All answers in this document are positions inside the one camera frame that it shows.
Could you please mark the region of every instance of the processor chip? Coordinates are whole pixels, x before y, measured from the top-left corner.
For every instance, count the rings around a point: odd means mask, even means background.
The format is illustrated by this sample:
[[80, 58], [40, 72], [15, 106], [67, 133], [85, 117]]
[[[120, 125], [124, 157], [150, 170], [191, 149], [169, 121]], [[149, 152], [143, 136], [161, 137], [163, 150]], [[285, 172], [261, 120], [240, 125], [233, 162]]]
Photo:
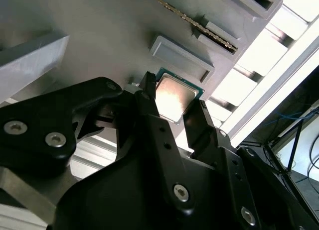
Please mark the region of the processor chip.
[[161, 117], [179, 123], [189, 104], [203, 94], [203, 89], [161, 68], [157, 75], [156, 105]]

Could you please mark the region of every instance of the metal frame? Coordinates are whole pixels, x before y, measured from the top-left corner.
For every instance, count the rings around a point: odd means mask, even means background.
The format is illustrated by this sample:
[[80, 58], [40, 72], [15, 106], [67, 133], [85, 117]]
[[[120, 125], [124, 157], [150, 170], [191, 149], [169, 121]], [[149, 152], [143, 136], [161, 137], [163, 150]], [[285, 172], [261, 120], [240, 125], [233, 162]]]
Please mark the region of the metal frame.
[[0, 52], [0, 103], [60, 65], [69, 37], [52, 32]]

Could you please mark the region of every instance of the bright light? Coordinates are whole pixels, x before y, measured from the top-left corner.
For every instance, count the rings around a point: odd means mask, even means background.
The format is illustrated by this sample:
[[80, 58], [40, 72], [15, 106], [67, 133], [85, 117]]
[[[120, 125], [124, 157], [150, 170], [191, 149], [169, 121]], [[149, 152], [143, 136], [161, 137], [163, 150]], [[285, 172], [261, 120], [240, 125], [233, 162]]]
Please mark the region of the bright light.
[[237, 64], [250, 72], [266, 76], [286, 51], [287, 47], [273, 39], [269, 31], [263, 30]]
[[224, 107], [221, 107], [220, 105], [212, 102], [212, 101], [206, 101], [206, 106], [208, 109], [208, 112], [211, 117], [214, 117], [220, 121], [225, 121], [227, 118], [231, 115], [231, 112]]
[[239, 106], [256, 85], [256, 82], [232, 69], [216, 88], [212, 97]]
[[319, 14], [319, 0], [284, 0], [284, 4], [307, 22]]
[[283, 31], [293, 40], [297, 40], [307, 29], [308, 24], [286, 7], [281, 7], [270, 23]]

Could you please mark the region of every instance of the blue cable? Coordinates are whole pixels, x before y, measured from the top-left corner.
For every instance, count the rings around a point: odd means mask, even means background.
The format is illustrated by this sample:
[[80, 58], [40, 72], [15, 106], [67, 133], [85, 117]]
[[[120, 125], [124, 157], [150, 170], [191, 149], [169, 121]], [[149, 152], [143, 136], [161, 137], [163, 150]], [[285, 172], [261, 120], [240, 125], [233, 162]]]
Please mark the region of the blue cable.
[[[291, 114], [289, 117], [291, 117], [291, 116], [293, 116], [293, 115], [298, 115], [298, 114], [301, 114], [302, 112], [298, 112], [298, 113], [294, 113], [294, 114]], [[267, 124], [264, 124], [264, 125], [262, 125], [262, 126], [267, 126], [267, 125], [269, 125], [269, 124], [272, 124], [272, 123], [275, 123], [275, 122], [277, 122], [277, 121], [279, 121], [280, 119], [285, 119], [286, 117], [281, 117], [281, 118], [279, 118], [279, 119], [276, 119], [276, 120], [273, 120], [273, 121], [271, 121], [271, 122], [269, 122], [269, 123], [267, 123]]]
[[295, 117], [291, 117], [289, 115], [283, 115], [283, 114], [280, 114], [280, 113], [277, 113], [278, 115], [282, 116], [283, 118], [286, 118], [286, 119], [307, 119], [309, 117], [313, 117], [314, 116], [314, 113], [309, 113], [308, 115], [306, 115], [305, 117], [299, 117], [299, 118], [295, 118]]
[[294, 119], [294, 120], [297, 120], [297, 119], [307, 119], [307, 118], [310, 118], [310, 117], [313, 117], [314, 115], [319, 115], [319, 107], [317, 107], [316, 109], [313, 109], [311, 112], [309, 112], [306, 116], [304, 116], [304, 117], [292, 117], [292, 116], [294, 116], [294, 115], [298, 115], [298, 114], [301, 114], [302, 112], [297, 112], [297, 113], [294, 113], [294, 114], [291, 114], [291, 115], [283, 115], [283, 114], [281, 114], [281, 113], [277, 113], [278, 115], [280, 115], [280, 116], [282, 116], [281, 118], [279, 118], [279, 119], [276, 119], [276, 120], [273, 120], [273, 121], [271, 121], [271, 122], [269, 122], [269, 123], [267, 123], [267, 124], [264, 124], [264, 125], [262, 125], [262, 126], [268, 126], [269, 124], [272, 124], [272, 123], [274, 123], [274, 122], [277, 122], [277, 121], [279, 121], [279, 120], [281, 120], [281, 119]]

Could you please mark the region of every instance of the silver screw head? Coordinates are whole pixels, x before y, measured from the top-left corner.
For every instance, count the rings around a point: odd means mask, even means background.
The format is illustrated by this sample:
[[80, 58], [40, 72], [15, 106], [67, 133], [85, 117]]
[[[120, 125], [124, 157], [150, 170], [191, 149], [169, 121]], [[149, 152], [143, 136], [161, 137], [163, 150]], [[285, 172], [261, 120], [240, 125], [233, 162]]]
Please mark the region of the silver screw head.
[[116, 86], [113, 85], [112, 83], [109, 83], [108, 82], [108, 88], [112, 89], [112, 90], [115, 90], [116, 89]]
[[25, 123], [20, 122], [18, 120], [12, 120], [7, 122], [4, 126], [3, 129], [5, 130], [6, 133], [8, 134], [23, 134], [28, 130], [28, 126], [26, 126]]
[[182, 202], [187, 202], [189, 199], [187, 189], [180, 184], [174, 186], [174, 194]]
[[256, 219], [254, 215], [247, 208], [241, 207], [241, 216], [249, 225], [256, 225]]
[[60, 148], [65, 145], [66, 138], [59, 132], [52, 132], [46, 135], [45, 142], [49, 146]]
[[251, 150], [250, 149], [246, 149], [246, 151], [247, 151], [247, 153], [251, 156], [251, 157], [254, 157], [255, 155], [254, 155], [254, 153], [253, 152], [251, 152]]
[[227, 136], [227, 134], [223, 131], [223, 130], [219, 130], [219, 133], [221, 133], [221, 135], [223, 136], [223, 137], [226, 137]]

